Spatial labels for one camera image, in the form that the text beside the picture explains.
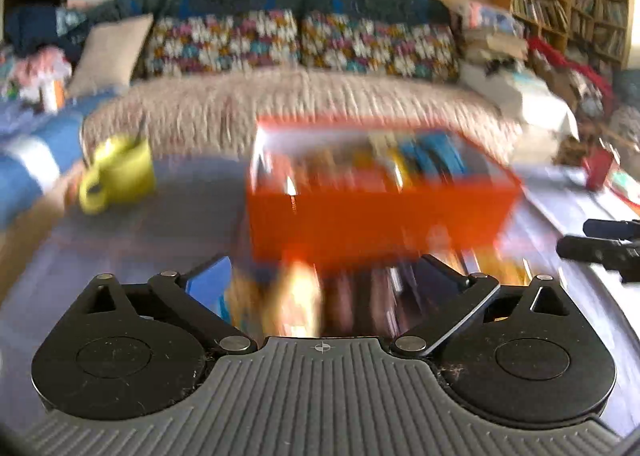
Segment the blue object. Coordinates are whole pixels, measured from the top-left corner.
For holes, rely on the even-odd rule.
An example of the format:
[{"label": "blue object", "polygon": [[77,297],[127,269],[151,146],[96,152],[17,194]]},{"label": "blue object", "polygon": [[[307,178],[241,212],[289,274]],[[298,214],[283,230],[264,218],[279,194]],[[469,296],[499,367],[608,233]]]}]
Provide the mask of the blue object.
[{"label": "blue object", "polygon": [[70,62],[78,62],[82,47],[58,35],[58,9],[46,5],[24,5],[12,10],[4,20],[4,35],[14,45],[15,55],[25,58],[45,45],[55,45]]},{"label": "blue object", "polygon": [[186,292],[224,321],[230,316],[225,304],[225,290],[231,283],[231,260],[217,259],[187,280]]},{"label": "blue object", "polygon": [[424,176],[440,176],[440,172],[433,163],[433,160],[431,160],[431,157],[420,149],[420,147],[417,147],[413,141],[402,143],[398,148],[404,158],[418,164]]},{"label": "blue object", "polygon": [[449,173],[454,178],[466,174],[465,163],[462,161],[459,151],[444,131],[433,131],[426,135],[421,135],[418,137],[417,142],[423,149],[435,153],[444,162]]},{"label": "blue object", "polygon": [[466,174],[466,166],[460,153],[444,131],[425,133],[415,141],[399,144],[398,148],[402,156],[418,165],[424,176],[450,175],[456,178]]}]

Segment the patterned cushion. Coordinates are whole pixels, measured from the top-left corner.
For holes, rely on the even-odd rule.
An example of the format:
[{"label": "patterned cushion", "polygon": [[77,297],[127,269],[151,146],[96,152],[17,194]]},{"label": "patterned cushion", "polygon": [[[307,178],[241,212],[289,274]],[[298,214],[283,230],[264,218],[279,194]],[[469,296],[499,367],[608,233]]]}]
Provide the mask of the patterned cushion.
[{"label": "patterned cushion", "polygon": [[146,69],[152,76],[179,76],[295,64],[299,48],[298,26],[289,10],[164,18],[149,41]]},{"label": "patterned cushion", "polygon": [[332,70],[455,81],[458,59],[446,25],[386,24],[311,13],[302,22],[302,63]]}]

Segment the orange object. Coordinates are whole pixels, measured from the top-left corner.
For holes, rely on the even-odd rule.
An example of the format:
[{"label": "orange object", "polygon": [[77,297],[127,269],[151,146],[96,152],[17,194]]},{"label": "orange object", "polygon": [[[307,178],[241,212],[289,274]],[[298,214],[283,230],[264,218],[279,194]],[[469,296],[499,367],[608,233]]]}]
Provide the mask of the orange object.
[{"label": "orange object", "polygon": [[[287,133],[292,142],[301,144],[312,133],[327,139],[332,132],[366,134],[373,128],[390,126],[374,120],[370,125],[362,120],[260,121],[254,160],[260,152],[258,144],[266,144],[264,137],[270,130],[274,144],[281,143]],[[455,131],[450,134],[492,160],[481,146]],[[293,250],[298,259],[314,264],[319,271],[330,271],[385,256],[491,246],[522,193],[520,181],[510,170],[495,160],[491,163],[497,173],[494,178],[468,175],[455,183],[425,178],[402,191],[378,192],[327,187],[284,194],[256,184],[255,173],[250,171],[247,207],[254,258],[278,261],[284,252]]]}]

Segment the blue blanket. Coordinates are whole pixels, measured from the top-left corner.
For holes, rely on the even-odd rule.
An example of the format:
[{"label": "blue blanket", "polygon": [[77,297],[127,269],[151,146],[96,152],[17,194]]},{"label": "blue blanket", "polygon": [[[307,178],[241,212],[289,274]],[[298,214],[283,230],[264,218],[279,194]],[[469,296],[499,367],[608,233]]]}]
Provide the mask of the blue blanket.
[{"label": "blue blanket", "polygon": [[0,115],[0,230],[82,158],[82,120],[114,95],[106,91],[68,101],[57,115],[20,113],[12,105],[0,107],[0,112],[6,111]]}]

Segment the red object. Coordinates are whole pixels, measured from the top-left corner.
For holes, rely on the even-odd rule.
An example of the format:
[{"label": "red object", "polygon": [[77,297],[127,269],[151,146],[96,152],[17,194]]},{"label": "red object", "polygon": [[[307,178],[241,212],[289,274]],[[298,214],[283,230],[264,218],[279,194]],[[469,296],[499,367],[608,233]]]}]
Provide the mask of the red object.
[{"label": "red object", "polygon": [[[286,132],[292,143],[300,143],[310,129],[327,137],[332,129],[434,128],[382,119],[258,122],[258,135]],[[478,144],[446,131],[492,160]],[[385,256],[433,252],[434,245],[490,247],[522,194],[520,180],[510,170],[495,160],[492,166],[499,175],[469,175],[455,183],[425,178],[402,191],[302,187],[294,195],[254,184],[250,171],[246,199],[254,259],[278,261],[283,253],[295,253],[318,270],[330,271]]]},{"label": "red object", "polygon": [[618,167],[615,154],[604,147],[595,147],[582,165],[587,170],[586,188],[589,191],[601,191],[609,178],[613,167]]},{"label": "red object", "polygon": [[611,85],[597,74],[593,68],[575,61],[569,61],[561,52],[540,38],[529,38],[527,41],[529,43],[529,49],[531,51],[539,51],[540,54],[546,57],[546,60],[551,66],[555,68],[571,68],[572,70],[583,74],[587,79],[593,82],[598,90],[602,92],[602,96],[605,99],[603,100],[603,105],[609,108],[612,107],[609,101],[610,99],[613,99],[613,90]]}]

